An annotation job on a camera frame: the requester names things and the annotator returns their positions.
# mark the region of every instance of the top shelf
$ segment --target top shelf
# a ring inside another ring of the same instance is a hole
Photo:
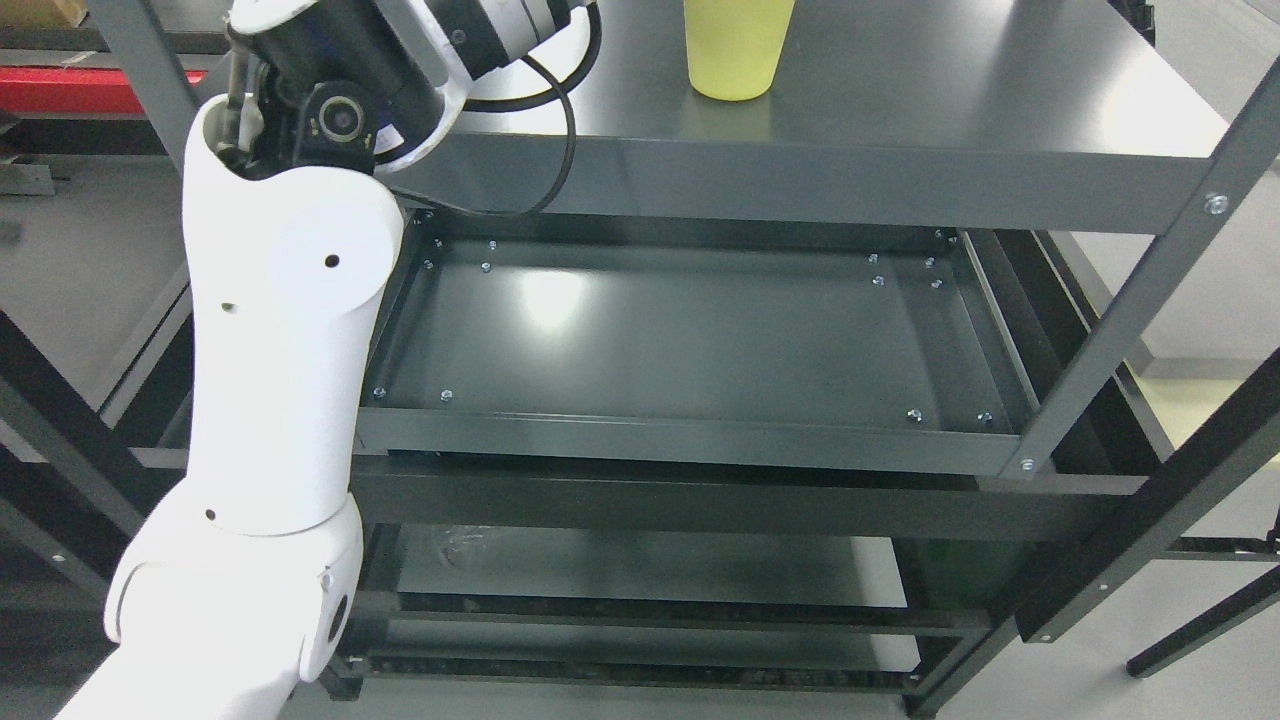
[[[602,10],[557,211],[1157,233],[1226,129],[1101,0],[805,0],[773,90],[739,104],[690,88],[680,3]],[[561,76],[579,29],[539,53]],[[481,90],[538,90],[499,76]],[[554,105],[468,115],[396,182],[520,206],[562,132]]]

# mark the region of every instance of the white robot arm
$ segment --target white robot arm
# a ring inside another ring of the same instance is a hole
[[[104,621],[119,648],[59,720],[270,719],[319,676],[361,565],[351,446],[403,231],[371,173],[422,158],[476,78],[590,3],[236,1],[256,90],[206,104],[186,149],[187,474],[116,569]]]

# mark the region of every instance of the screw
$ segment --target screw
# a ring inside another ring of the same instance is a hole
[[[1204,199],[1204,211],[1210,215],[1221,215],[1231,206],[1231,199],[1225,195],[1210,195]]]

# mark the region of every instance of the metal tray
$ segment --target metal tray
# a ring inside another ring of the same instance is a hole
[[[360,442],[957,474],[1014,452],[1029,396],[957,233],[641,222],[411,233]]]

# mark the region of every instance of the plastic cup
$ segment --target plastic cup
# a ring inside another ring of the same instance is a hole
[[[716,100],[750,100],[773,85],[795,0],[685,0],[689,83]]]

